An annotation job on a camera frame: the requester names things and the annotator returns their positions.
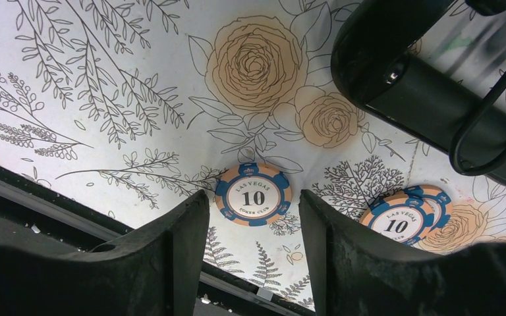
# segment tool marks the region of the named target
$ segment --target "floral tablecloth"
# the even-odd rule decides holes
[[[2,0],[0,165],[134,228],[196,190],[212,196],[238,163],[274,165],[292,184],[289,212],[246,227],[213,204],[204,260],[311,309],[303,188],[359,218],[378,196],[433,184],[453,215],[416,247],[506,242],[505,187],[459,176],[337,93],[329,54],[358,5]],[[484,95],[506,68],[506,13],[455,1],[411,50]],[[498,103],[506,111],[506,92]]]

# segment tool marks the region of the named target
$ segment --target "black cable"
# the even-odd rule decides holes
[[[490,90],[490,92],[488,92],[488,94],[483,98],[482,102],[476,106],[473,112],[468,116],[466,122],[463,123],[463,125],[455,134],[455,137],[451,142],[451,150],[449,150],[449,161],[451,162],[453,169],[459,174],[465,176],[479,176],[481,174],[486,174],[494,171],[506,163],[506,148],[496,158],[481,166],[465,168],[463,167],[463,162],[461,161],[461,147],[464,140],[474,129],[474,127],[476,127],[478,122],[480,122],[480,119],[482,119],[486,111],[505,91],[505,89],[506,71],[501,76],[499,81],[495,84],[495,86]]]

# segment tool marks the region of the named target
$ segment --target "poker chip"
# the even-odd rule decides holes
[[[395,194],[371,204],[360,223],[392,240],[412,245],[430,233],[434,210],[422,198]]]
[[[403,192],[409,196],[416,196],[423,199],[434,209],[432,230],[443,228],[449,219],[451,219],[453,203],[451,202],[451,198],[442,189],[425,184],[421,186],[411,186],[410,188],[404,189]]]
[[[281,171],[262,163],[243,163],[222,174],[214,198],[230,221],[263,226],[286,214],[292,188]]]

